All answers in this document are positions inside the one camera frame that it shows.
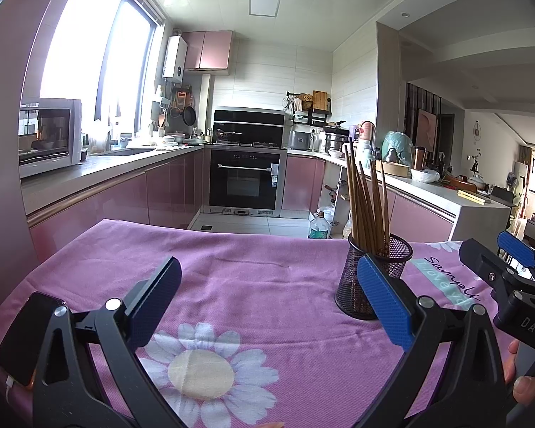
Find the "person's right hand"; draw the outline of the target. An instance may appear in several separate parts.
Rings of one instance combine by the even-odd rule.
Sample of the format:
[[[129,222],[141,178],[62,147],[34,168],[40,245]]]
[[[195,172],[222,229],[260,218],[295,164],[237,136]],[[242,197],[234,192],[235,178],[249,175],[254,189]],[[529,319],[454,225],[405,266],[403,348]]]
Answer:
[[[519,346],[520,341],[517,339],[508,345],[509,356],[504,362],[504,380],[506,383],[513,383],[512,394],[516,402],[528,407],[535,399],[535,377],[516,376],[515,362]]]

